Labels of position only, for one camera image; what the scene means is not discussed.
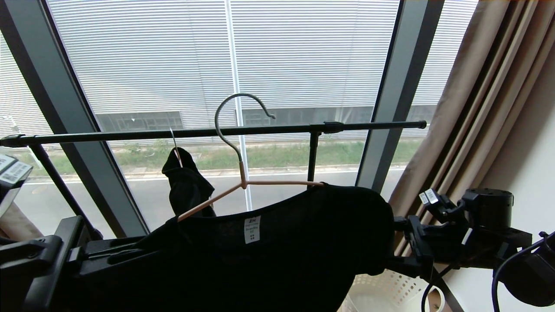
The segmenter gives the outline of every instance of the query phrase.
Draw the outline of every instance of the black metal rod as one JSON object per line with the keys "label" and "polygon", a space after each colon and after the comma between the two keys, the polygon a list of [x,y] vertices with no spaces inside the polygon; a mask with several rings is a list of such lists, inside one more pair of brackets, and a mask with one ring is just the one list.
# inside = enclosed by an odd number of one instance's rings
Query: black metal rod
{"label": "black metal rod", "polygon": [[[322,132],[336,133],[347,130],[377,130],[399,128],[426,128],[426,122],[383,122],[383,123],[355,123],[343,124],[339,122],[311,124],[311,125],[283,125],[276,127],[242,127],[223,128],[224,135],[251,135],[251,134],[276,134],[276,133],[302,133]],[[215,129],[174,130],[176,138],[215,137]],[[94,132],[79,134],[53,134],[53,135],[13,135],[0,140],[1,146],[25,147],[32,144],[50,143],[75,143],[111,140],[141,140],[141,139],[167,139],[171,138],[169,130],[137,131],[137,132]]]}
{"label": "black metal rod", "polygon": [[83,219],[85,220],[85,225],[89,230],[91,238],[93,240],[102,239],[101,233],[98,230],[96,230],[93,227],[93,225],[90,223],[90,220],[87,218],[87,216],[85,215],[85,212],[83,212],[83,210],[75,200],[75,197],[73,197],[73,194],[71,193],[71,191],[65,184],[64,180],[62,179],[62,177],[54,167],[54,164],[50,161],[50,157],[48,157],[48,153],[44,150],[42,145],[32,144],[32,145],[29,145],[29,147],[31,148],[35,156],[37,156],[38,160],[40,160],[40,162],[42,163],[42,166],[44,167],[44,170],[46,170],[46,172],[52,179],[52,182],[54,182],[54,185],[56,185],[56,187],[60,190],[60,193],[67,201],[73,213],[75,213],[75,215],[80,215],[83,217]]}
{"label": "black metal rod", "polygon": [[307,181],[314,181],[314,172],[316,171],[316,151],[318,150],[318,137],[320,132],[310,133],[310,153],[309,153],[309,174]]}

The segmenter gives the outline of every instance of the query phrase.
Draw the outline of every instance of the curtain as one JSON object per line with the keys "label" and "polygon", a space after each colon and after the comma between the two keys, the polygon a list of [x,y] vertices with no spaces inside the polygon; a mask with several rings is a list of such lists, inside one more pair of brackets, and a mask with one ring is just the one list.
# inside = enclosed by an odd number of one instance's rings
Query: curtain
{"label": "curtain", "polygon": [[42,233],[25,217],[15,203],[0,217],[0,236],[13,240],[41,237]]}
{"label": "curtain", "polygon": [[[456,200],[478,187],[553,46],[554,12],[554,1],[480,1],[428,136],[390,198],[396,215],[429,223],[418,194],[434,188]],[[397,242],[397,254],[410,251],[401,235]]]}

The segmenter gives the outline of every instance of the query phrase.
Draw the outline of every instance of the white laundry basket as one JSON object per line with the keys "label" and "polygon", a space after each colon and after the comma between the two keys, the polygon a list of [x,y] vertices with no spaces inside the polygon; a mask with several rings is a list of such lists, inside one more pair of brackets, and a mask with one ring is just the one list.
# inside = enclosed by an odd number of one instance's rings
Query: white laundry basket
{"label": "white laundry basket", "polygon": [[[389,270],[376,276],[357,275],[343,301],[342,312],[419,312],[422,293],[427,286],[425,280]],[[445,296],[435,286],[432,290],[440,294],[441,303],[437,311],[441,312],[445,306]]]}

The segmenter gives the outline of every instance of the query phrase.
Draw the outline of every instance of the grass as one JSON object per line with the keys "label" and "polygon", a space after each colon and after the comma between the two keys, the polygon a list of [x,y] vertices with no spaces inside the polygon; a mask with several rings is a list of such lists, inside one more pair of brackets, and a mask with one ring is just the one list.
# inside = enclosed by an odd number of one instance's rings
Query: grass
{"label": "grass", "polygon": [[[414,155],[422,139],[401,139],[393,156],[393,163],[407,163]],[[317,150],[316,165],[353,164],[360,162],[364,142],[320,142]],[[124,172],[136,168],[146,168],[147,172],[160,172],[168,158],[171,145],[165,140],[157,140],[153,145],[141,147],[129,144],[114,151],[114,156]],[[193,147],[189,152],[197,156],[196,164],[201,170],[234,169],[237,156],[231,148]],[[308,165],[308,144],[267,144],[247,147],[249,168],[296,167]],[[47,175],[44,169],[36,166],[29,153],[15,155],[19,160],[32,164],[32,176]],[[51,160],[60,174],[75,174],[67,157],[51,153]]]}

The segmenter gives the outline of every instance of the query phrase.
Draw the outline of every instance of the hanging black clothing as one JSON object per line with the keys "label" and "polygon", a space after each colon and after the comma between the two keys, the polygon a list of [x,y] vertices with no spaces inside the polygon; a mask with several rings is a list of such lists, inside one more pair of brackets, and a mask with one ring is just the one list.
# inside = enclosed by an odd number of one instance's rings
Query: hanging black clothing
{"label": "hanging black clothing", "polygon": [[[169,199],[171,208],[175,215],[181,215],[207,201],[212,195],[214,187],[200,174],[189,152],[181,147],[177,148],[183,164],[183,168],[181,168],[174,150],[171,149],[168,160],[162,167],[162,173],[168,177],[170,183]],[[206,207],[193,216],[215,217],[216,214],[212,207]]]}
{"label": "hanging black clothing", "polygon": [[84,261],[76,291],[95,294],[91,310],[335,312],[356,274],[383,272],[393,233],[378,193],[325,184],[252,212],[168,220],[136,245],[141,257]]}

